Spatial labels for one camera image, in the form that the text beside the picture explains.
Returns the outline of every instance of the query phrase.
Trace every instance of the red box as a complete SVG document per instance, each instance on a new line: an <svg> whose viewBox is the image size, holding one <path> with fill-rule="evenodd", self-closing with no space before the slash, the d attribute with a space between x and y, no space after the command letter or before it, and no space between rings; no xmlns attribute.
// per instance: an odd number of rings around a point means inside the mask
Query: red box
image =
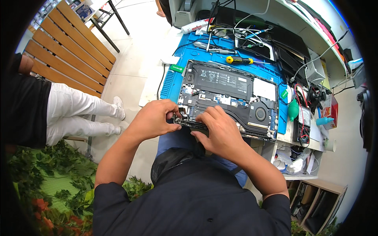
<svg viewBox="0 0 378 236"><path fill-rule="evenodd" d="M334 120L325 124L324 128L326 130L330 130L337 127L337 116L339 113L339 104L336 101L336 98L333 94L329 94L326 96L326 100L321 102L323 109L321 112L321 118L329 117L333 118Z"/></svg>

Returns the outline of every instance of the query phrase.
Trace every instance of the open laptop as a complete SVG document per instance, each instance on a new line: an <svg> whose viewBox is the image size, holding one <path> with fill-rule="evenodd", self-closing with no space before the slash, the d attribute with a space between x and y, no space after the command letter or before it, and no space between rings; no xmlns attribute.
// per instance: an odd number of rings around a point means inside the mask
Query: open laptop
<svg viewBox="0 0 378 236"><path fill-rule="evenodd" d="M195 118L209 106L221 106L243 137L275 142L278 126L277 84L226 65L188 60L177 101L182 118L174 122L207 130Z"/></svg>

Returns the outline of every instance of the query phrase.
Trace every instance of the green air blower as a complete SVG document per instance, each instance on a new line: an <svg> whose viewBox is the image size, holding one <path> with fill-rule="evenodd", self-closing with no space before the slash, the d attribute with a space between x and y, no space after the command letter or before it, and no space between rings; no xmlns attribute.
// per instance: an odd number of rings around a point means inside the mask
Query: green air blower
<svg viewBox="0 0 378 236"><path fill-rule="evenodd" d="M298 116L298 113L299 113L298 103L297 101L293 100L289 103L289 107L287 108L287 114L291 122L293 122L294 119Z"/></svg>

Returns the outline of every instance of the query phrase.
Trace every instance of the sandal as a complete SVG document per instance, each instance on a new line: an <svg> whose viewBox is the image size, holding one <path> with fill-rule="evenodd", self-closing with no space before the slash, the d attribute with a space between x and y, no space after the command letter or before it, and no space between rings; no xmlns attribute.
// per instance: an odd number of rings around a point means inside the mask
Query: sandal
<svg viewBox="0 0 378 236"><path fill-rule="evenodd" d="M162 11L157 11L156 14L157 14L158 16L165 17L164 12L162 12Z"/></svg>

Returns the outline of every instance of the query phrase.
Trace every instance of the blue silicone repair mat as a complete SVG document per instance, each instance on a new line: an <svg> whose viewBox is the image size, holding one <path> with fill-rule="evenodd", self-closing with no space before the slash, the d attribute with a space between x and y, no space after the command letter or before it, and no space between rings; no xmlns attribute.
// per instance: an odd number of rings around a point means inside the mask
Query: blue silicone repair mat
<svg viewBox="0 0 378 236"><path fill-rule="evenodd" d="M184 34L183 37L181 38L179 46L191 43L199 38L207 38L207 39L200 40L200 42L207 43L209 36L196 35L194 32L190 34ZM224 48L234 48L234 41L232 40L219 38L219 39L214 39L214 41L217 45L222 46ZM231 66L236 69L247 71L249 73L255 74L262 78L271 80L277 83L277 85L283 81L281 73L278 69L278 66L276 65L262 64L262 63L253 63L251 65L228 64L226 63L226 57L231 56L231 54L222 55L218 53L212 53L211 55L209 52L206 52L205 49L197 48L193 44L180 47L179 49L177 49L175 56L180 57L177 65L182 66L182 67L186 66L187 61L189 59L199 60L203 62L216 62L223 65ZM260 62L264 61L262 57L261 58L256 57L250 54L246 54L244 52L239 52L238 56L249 57L249 58L252 58L254 61L260 61ZM163 87L160 92L160 98L161 99L168 98L172 100L173 102L177 102L179 94L180 94L180 88L181 88L182 82L183 82L182 73L168 70L164 83L163 83ZM286 88L287 87L284 85L278 86L278 96L280 96L281 93ZM286 133L286 120L287 120L287 105L281 102L281 100L279 100L278 114L279 114L278 132L281 134L285 134Z"/></svg>

